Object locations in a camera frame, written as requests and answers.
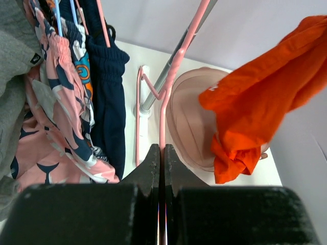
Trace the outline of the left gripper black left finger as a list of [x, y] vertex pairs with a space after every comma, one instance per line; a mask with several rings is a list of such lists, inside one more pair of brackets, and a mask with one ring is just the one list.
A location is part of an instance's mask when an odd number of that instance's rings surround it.
[[122, 180], [128, 191], [126, 244], [157, 244], [160, 150], [152, 144], [144, 161]]

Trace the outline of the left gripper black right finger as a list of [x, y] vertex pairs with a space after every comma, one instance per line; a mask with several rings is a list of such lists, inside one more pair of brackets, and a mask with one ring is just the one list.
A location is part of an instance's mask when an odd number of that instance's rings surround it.
[[178, 157], [173, 145], [165, 147], [165, 195], [167, 244], [176, 244], [178, 234], [178, 192], [182, 187], [207, 187]]

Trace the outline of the pink whale print shorts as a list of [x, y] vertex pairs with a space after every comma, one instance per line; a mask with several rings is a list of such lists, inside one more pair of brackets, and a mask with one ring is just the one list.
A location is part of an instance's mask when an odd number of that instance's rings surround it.
[[109, 162], [98, 159], [82, 135], [85, 89], [69, 41], [46, 19], [38, 1], [24, 1], [43, 62], [25, 75], [26, 105], [12, 178], [33, 184], [117, 183]]

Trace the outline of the navy blue shorts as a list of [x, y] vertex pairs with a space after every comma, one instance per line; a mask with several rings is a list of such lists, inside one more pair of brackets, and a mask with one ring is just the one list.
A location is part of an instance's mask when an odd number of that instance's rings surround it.
[[93, 144], [102, 149], [113, 166], [116, 176], [122, 179], [126, 158], [126, 109], [122, 76], [130, 57], [117, 47], [115, 29], [107, 25], [111, 47], [106, 47], [99, 38], [86, 35], [95, 117], [90, 135]]

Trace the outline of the orange blue patterned shorts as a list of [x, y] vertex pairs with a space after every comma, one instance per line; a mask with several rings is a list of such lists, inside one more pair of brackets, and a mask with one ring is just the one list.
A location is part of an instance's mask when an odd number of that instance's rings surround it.
[[[54, 1], [46, 1], [52, 13], [55, 15]], [[95, 125], [94, 107], [92, 103], [93, 87], [90, 77], [90, 62], [89, 55], [86, 50], [86, 28], [83, 25], [81, 14], [78, 11], [75, 1], [76, 14], [78, 24], [74, 24], [71, 5], [69, 1], [59, 1], [59, 9], [61, 15], [61, 25], [63, 36], [69, 41], [69, 48], [76, 71], [80, 77], [82, 85], [85, 89], [84, 96], [84, 112], [81, 114], [82, 135], [85, 138], [88, 146], [93, 151], [96, 158], [108, 161], [102, 149], [95, 146], [91, 139], [91, 130]]]

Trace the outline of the grey shorts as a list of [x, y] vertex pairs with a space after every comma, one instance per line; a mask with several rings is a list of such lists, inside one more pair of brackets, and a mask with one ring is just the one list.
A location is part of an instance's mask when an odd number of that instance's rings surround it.
[[1, 220], [18, 195], [11, 177], [26, 101], [24, 74], [43, 61], [22, 1], [1, 1]]

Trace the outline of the light blue hanger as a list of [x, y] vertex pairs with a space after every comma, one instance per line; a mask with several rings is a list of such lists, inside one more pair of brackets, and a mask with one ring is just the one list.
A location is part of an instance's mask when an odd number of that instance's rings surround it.
[[74, 0], [69, 0], [69, 3], [71, 5], [71, 11], [72, 11], [72, 16], [73, 16], [74, 24], [78, 24], [78, 19], [77, 19], [77, 14], [76, 14], [76, 8], [75, 8], [75, 1]]
[[59, 9], [59, 1], [58, 0], [54, 0], [55, 3], [55, 16], [57, 19], [57, 26], [58, 26], [58, 34], [60, 37], [63, 36], [63, 32], [62, 32], [62, 25], [61, 25], [61, 15], [60, 15], [60, 9]]

